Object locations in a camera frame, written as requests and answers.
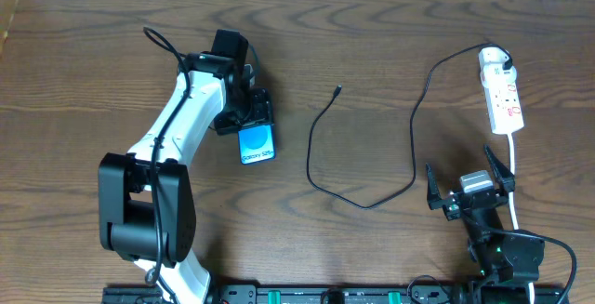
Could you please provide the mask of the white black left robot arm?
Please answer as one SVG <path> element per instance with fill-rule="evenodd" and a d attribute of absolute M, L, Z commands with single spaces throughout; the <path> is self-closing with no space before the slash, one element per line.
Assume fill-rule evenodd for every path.
<path fill-rule="evenodd" d="M 255 49 L 240 33 L 217 30 L 210 50 L 179 53 L 160 33 L 144 34 L 173 54 L 173 94 L 149 131 L 126 153 L 99 164 L 99 240 L 145 272 L 143 285 L 108 286 L 105 303 L 224 303 L 192 250 L 196 211 L 190 166 L 205 133 L 235 134 L 244 165 L 276 156 L 273 108 L 256 87 Z"/>

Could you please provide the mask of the blue Galaxy smartphone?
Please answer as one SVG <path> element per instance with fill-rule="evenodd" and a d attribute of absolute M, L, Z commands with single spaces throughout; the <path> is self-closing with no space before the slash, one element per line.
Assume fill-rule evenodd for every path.
<path fill-rule="evenodd" d="M 241 163 L 251 165 L 276 156 L 272 125 L 255 126 L 238 132 Z"/>

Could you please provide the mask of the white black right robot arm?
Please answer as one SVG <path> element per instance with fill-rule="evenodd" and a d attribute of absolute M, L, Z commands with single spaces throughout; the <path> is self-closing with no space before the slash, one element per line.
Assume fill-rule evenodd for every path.
<path fill-rule="evenodd" d="M 515 176 L 489 147 L 484 152 L 491 170 L 460 178 L 460 189 L 447 197 L 441 196 L 431 167 L 426 167 L 429 208 L 441 209 L 449 221 L 464 222 L 469 254 L 480 267 L 481 276 L 464 285 L 453 299 L 490 303 L 502 298 L 527 303 L 529 284 L 539 278 L 545 241 L 529 231 L 503 228 L 497 209 L 509 203 Z"/>

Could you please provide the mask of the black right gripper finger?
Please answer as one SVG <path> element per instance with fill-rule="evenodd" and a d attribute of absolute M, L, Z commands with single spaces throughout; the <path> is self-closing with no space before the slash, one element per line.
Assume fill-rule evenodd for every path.
<path fill-rule="evenodd" d="M 483 145 L 483 151 L 486 155 L 488 164 L 492 169 L 499 189 L 506 193 L 514 192 L 515 176 L 511 173 L 510 169 L 496 157 L 492 149 L 487 144 Z"/>
<path fill-rule="evenodd" d="M 443 206 L 443 199 L 429 164 L 426 164 L 426 172 L 428 180 L 427 203 L 430 210 L 435 210 Z"/>

